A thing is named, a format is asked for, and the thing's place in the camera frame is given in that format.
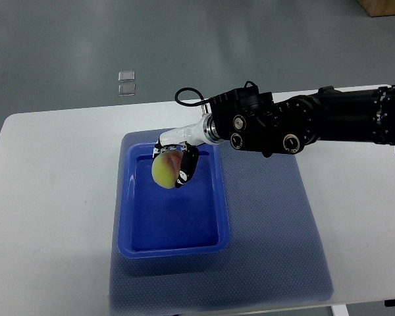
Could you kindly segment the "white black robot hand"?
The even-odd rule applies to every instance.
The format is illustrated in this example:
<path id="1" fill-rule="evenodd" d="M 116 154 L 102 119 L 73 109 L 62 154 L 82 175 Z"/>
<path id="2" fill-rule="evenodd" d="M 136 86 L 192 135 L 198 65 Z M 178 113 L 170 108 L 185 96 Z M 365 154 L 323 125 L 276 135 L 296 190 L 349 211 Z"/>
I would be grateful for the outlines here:
<path id="1" fill-rule="evenodd" d="M 212 116 L 206 114 L 196 124 L 162 133 L 154 145 L 152 159 L 170 150 L 179 150 L 183 153 L 180 173 L 174 185 L 174 188 L 180 188 L 192 179 L 196 171 L 199 159 L 198 147 L 203 144 L 216 145 L 221 142 Z"/>

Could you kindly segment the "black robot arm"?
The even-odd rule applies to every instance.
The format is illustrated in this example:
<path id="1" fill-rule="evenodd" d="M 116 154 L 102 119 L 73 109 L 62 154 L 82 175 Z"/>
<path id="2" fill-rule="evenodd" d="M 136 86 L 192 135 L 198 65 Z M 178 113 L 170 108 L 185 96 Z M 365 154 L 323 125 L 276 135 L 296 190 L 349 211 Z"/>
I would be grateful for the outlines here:
<path id="1" fill-rule="evenodd" d="M 211 109 L 209 135 L 236 150 L 295 155 L 321 141 L 366 142 L 395 148 L 395 85 L 341 92 L 333 86 L 317 93 L 274 102 L 247 81 L 242 88 L 201 98 L 194 106 Z"/>

